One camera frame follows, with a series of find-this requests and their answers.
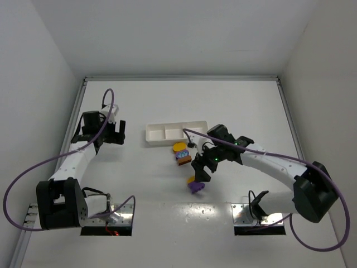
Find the yellow half-round lego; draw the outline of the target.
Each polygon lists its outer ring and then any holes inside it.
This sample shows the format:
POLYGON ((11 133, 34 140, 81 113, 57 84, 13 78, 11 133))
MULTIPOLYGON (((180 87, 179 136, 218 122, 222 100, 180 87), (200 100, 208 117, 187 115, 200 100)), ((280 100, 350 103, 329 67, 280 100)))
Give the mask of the yellow half-round lego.
POLYGON ((195 181, 195 177, 192 176, 192 177, 188 178, 187 184, 192 183, 192 182, 194 182, 194 181, 195 181))

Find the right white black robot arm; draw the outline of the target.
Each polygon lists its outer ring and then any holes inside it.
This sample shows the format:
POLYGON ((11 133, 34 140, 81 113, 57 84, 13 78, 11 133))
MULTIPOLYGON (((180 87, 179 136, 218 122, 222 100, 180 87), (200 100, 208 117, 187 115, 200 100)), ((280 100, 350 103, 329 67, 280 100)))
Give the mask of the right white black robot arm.
POLYGON ((256 220, 281 212, 299 214, 312 223, 319 223, 338 199, 326 168, 319 162, 303 163, 268 153, 250 138, 235 138, 222 124, 211 128, 207 134, 188 129, 184 134, 189 139, 189 147, 197 149, 191 163, 195 182, 209 182, 218 164, 227 160, 261 171, 289 189, 281 193, 265 190, 254 197, 248 209, 256 220))

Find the purple lego brick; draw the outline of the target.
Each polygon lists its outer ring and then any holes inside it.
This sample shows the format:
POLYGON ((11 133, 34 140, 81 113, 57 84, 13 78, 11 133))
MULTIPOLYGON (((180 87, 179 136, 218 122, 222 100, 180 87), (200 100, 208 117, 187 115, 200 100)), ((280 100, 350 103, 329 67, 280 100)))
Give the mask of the purple lego brick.
POLYGON ((195 181, 188 183, 187 186, 189 187, 191 194, 195 194, 205 188, 204 183, 195 181))

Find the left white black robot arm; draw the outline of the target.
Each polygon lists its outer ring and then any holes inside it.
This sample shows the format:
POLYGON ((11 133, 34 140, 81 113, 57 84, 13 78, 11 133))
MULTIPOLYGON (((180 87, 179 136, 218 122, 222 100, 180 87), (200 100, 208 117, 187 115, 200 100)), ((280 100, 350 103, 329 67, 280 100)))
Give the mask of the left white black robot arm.
POLYGON ((39 182, 36 187, 41 228, 84 227, 88 218, 108 212, 110 195, 98 190, 87 195, 80 182, 104 143, 124 143, 126 123, 124 120, 116 122, 118 111, 118 106, 114 105, 82 114, 71 139, 72 154, 49 180, 39 182))

